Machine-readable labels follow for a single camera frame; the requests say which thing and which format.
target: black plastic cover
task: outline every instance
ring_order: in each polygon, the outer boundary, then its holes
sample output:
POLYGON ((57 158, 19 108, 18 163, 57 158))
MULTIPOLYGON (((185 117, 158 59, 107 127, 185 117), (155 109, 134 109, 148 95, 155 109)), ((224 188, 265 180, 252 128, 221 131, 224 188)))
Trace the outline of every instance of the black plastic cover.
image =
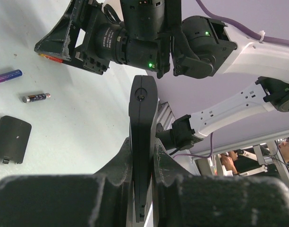
POLYGON ((31 124, 20 119, 3 116, 0 119, 0 158, 4 164, 23 163, 31 132, 31 124))
POLYGON ((158 94, 154 77, 135 76, 129 116, 136 222, 144 221, 148 209, 146 198, 152 172, 150 167, 155 145, 157 109, 158 94))
POLYGON ((120 3, 131 38, 152 41, 164 31, 165 0, 120 0, 120 3))

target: black mount bracket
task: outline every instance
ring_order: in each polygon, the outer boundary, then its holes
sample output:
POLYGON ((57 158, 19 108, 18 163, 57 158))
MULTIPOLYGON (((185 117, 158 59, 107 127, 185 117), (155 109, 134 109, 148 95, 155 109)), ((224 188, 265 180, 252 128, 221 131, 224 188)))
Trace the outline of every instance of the black mount bracket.
POLYGON ((64 64, 102 75, 110 61, 94 52, 94 36, 100 24, 109 23, 96 0, 71 0, 57 25, 34 48, 37 53, 62 59, 64 64), (75 47, 80 29, 83 44, 75 47))
POLYGON ((256 84, 261 84, 266 92, 263 98, 280 112, 289 112, 289 84, 278 79, 259 77, 256 84))
POLYGON ((178 118, 172 124, 172 129, 156 133, 156 137, 162 141, 166 150, 178 148, 179 150, 190 149, 195 143, 203 139, 194 136, 195 131, 191 129, 191 115, 178 118))
POLYGON ((182 30, 191 50, 198 59, 186 56, 179 48, 181 40, 172 46, 174 76, 185 75, 202 79, 212 77, 227 57, 237 49, 237 44, 229 41, 225 24, 207 17, 193 16, 182 21, 182 30))

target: white table surface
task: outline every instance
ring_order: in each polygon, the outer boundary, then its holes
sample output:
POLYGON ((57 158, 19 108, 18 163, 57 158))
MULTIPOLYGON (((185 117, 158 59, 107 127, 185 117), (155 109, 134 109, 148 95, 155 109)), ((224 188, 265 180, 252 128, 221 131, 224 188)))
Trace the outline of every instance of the white table surface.
POLYGON ((22 164, 0 160, 7 175, 92 174, 129 135, 128 103, 135 75, 144 70, 114 63, 103 76, 38 56, 34 45, 58 22, 69 0, 0 0, 0 73, 23 76, 0 83, 0 117, 32 125, 22 164), (24 95, 51 93, 24 104, 24 95))

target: white ceiling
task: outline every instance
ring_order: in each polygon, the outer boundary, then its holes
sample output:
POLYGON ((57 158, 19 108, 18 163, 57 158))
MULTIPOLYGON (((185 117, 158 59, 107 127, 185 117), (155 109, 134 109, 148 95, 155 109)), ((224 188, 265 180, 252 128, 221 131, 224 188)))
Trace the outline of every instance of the white ceiling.
MULTIPOLYGON (((267 36, 289 39, 289 0, 203 0, 214 14, 229 17, 267 36)), ((195 0, 182 1, 183 19, 205 14, 195 0)), ((174 77, 172 70, 157 81, 159 97, 169 102, 176 116, 212 106, 246 88, 257 77, 247 74, 216 74, 212 78, 174 77)), ((214 133, 215 147, 289 128, 289 113, 272 111, 248 117, 214 133)), ((209 141, 196 144, 192 152, 209 148, 209 141)))

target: cable tie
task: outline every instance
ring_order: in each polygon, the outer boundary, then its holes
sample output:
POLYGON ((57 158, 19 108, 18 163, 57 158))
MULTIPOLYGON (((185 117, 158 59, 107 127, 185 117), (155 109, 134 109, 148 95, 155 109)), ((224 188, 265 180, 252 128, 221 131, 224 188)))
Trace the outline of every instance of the cable tie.
POLYGON ((258 33, 261 36, 261 39, 259 40, 260 43, 263 42, 264 36, 265 36, 265 32, 262 30, 258 33))

